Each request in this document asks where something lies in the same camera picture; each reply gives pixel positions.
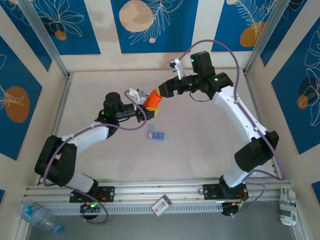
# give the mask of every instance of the orange cup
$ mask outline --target orange cup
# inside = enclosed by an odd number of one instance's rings
[[[157,91],[152,90],[151,94],[146,99],[143,108],[156,108],[158,104],[161,102],[162,96],[160,96]]]

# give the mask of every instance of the white floor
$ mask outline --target white floor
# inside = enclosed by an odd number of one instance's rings
[[[234,81],[235,70],[224,70]],[[90,125],[103,108],[105,95],[129,88],[146,94],[166,80],[171,71],[76,72],[62,117],[59,136],[75,133]],[[244,76],[241,72],[239,95],[254,112]],[[206,100],[203,93],[195,99]],[[234,154],[242,147],[240,139],[225,113],[212,101],[195,102],[188,94],[164,98],[158,115],[137,131],[118,130],[78,157],[77,170],[94,179],[172,179],[220,177],[235,163]],[[136,127],[135,118],[121,124]],[[166,132],[169,140],[147,139],[148,125]],[[271,161],[261,169],[273,172]]]

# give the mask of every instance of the blue bottle cap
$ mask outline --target blue bottle cap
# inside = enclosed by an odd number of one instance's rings
[[[57,225],[57,226],[54,227],[53,232],[54,232],[55,234],[58,234],[58,233],[61,232],[61,230],[62,230],[62,226]]]

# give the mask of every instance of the metal bracket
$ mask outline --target metal bracket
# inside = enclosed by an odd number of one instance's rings
[[[98,186],[97,187],[97,196],[102,195],[97,200],[99,202],[113,203],[115,196],[115,187],[114,186]],[[70,193],[70,203],[86,203],[90,199],[82,194],[72,191]]]
[[[135,90],[135,89],[132,89],[130,88],[129,89],[130,92],[129,92],[129,97],[138,105],[143,105],[146,100],[147,100],[147,96],[145,94],[144,91],[140,91],[140,90]]]
[[[203,185],[204,200],[221,200],[229,199],[235,201],[246,201],[249,198],[247,186],[240,184],[237,187],[229,188],[226,193],[227,196],[221,191],[219,184],[204,184]]]
[[[178,73],[179,80],[186,76],[184,66],[178,58],[170,60],[168,65],[170,66],[172,72]]]

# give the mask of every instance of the orange circle pattern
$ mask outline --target orange circle pattern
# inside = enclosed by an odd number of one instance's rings
[[[4,106],[7,116],[12,121],[16,123],[23,123],[27,119],[30,110],[30,99],[27,92],[20,86],[12,86],[6,91],[6,94],[15,98],[23,97],[20,101],[22,105],[10,102]]]
[[[60,41],[67,40],[67,34],[65,34],[63,31],[56,31],[54,36]]]
[[[301,110],[306,109],[306,107],[308,106],[308,98],[305,95],[301,95],[300,97],[298,97],[296,103]]]
[[[260,36],[262,30],[264,29],[266,23],[264,21],[257,22],[255,25],[247,27],[241,34],[240,44],[243,47],[250,48],[254,47],[257,43],[256,39],[256,29],[257,35]]]

